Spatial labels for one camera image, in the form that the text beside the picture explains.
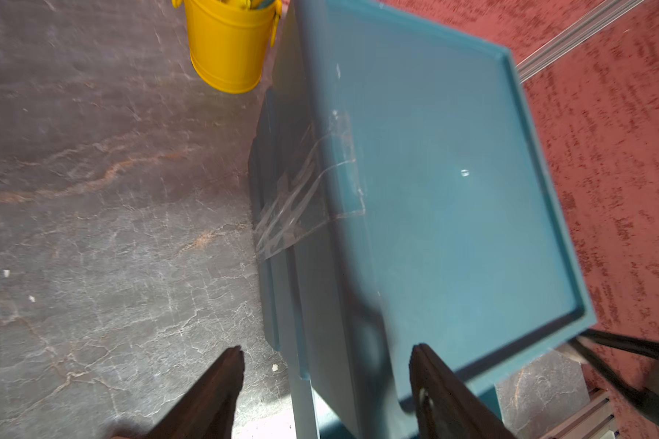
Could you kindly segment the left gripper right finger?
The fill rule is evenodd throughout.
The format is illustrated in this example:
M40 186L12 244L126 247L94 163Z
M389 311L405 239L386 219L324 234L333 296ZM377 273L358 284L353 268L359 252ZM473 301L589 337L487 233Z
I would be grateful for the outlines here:
M422 438L512 438L503 422L427 344L413 347L410 382Z

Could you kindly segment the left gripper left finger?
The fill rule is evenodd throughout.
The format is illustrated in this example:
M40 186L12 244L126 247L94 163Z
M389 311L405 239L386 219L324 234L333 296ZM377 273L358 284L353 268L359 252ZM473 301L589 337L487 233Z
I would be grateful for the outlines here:
M245 353L242 348L225 349L152 429L141 434L120 428L113 433L113 437L230 438L243 378Z

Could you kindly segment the teal three-drawer cabinet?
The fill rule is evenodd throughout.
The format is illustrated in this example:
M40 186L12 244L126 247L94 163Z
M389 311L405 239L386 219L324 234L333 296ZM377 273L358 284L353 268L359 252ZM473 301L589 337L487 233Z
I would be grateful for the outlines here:
M258 262L295 431L417 434L429 345L475 394L596 322L507 47L375 1L295 1L249 157L253 223L310 122L351 118L366 212Z

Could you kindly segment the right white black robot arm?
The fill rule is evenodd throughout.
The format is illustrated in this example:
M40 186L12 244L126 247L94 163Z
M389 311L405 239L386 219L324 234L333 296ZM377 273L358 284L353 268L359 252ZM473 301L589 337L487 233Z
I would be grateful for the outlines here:
M600 375L631 408L659 427L659 342L587 329L567 345ZM637 358L641 371L633 376L604 360L596 351L604 347Z

